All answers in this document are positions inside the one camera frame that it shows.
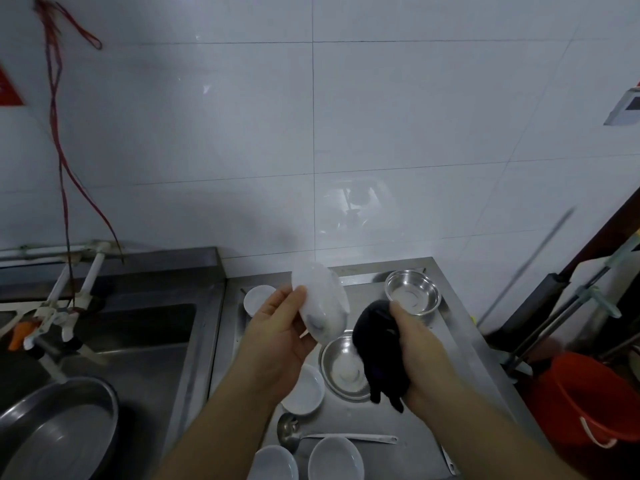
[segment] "red bucket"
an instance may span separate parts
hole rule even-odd
[[[555,357],[523,397],[552,444],[611,448],[618,440],[640,441],[640,395],[585,355]]]

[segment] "bucket handle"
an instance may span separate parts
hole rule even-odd
[[[605,450],[608,450],[609,448],[613,448],[616,443],[618,443],[618,440],[615,438],[612,438],[608,441],[608,443],[600,443],[599,441],[597,441],[597,439],[595,438],[595,436],[593,435],[593,433],[591,432],[591,430],[589,429],[589,425],[587,424],[587,420],[585,418],[583,418],[582,416],[580,416],[580,424],[582,425],[582,428],[584,429],[584,432],[587,433],[587,436],[589,437],[589,439],[596,443],[600,448],[604,448]]]

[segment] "black cloth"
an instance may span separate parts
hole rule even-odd
[[[374,301],[364,309],[353,328],[353,345],[364,363],[371,402],[380,403],[383,393],[397,411],[403,412],[400,398],[410,382],[402,362],[400,331],[389,312],[388,301]]]

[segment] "metal ladle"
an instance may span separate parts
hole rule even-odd
[[[302,435],[298,432],[300,424],[298,418],[291,413],[284,413],[278,419],[278,427],[276,429],[278,433],[278,441],[284,448],[291,453],[295,453],[300,446],[300,441],[305,438],[347,438],[348,440],[368,441],[372,443],[387,443],[395,445],[398,443],[397,436],[388,435],[359,435],[357,433],[322,433],[316,435]]]

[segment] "white bowl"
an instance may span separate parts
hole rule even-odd
[[[282,407],[295,414],[304,416],[314,412],[324,398],[324,380],[322,374],[308,363],[302,364],[300,376],[295,387],[282,400]]]
[[[254,455],[246,480],[298,480],[298,464],[282,446],[265,446]]]
[[[274,291],[276,291],[276,288],[273,286],[260,285],[251,288],[251,290],[244,295],[244,309],[251,318],[258,313],[262,304],[273,294]]]
[[[311,336],[322,345],[340,337],[349,317],[349,300],[340,277],[318,262],[299,262],[291,272],[291,284],[307,288],[300,316]]]
[[[364,462],[347,438],[325,438],[309,456],[309,480],[364,480]]]

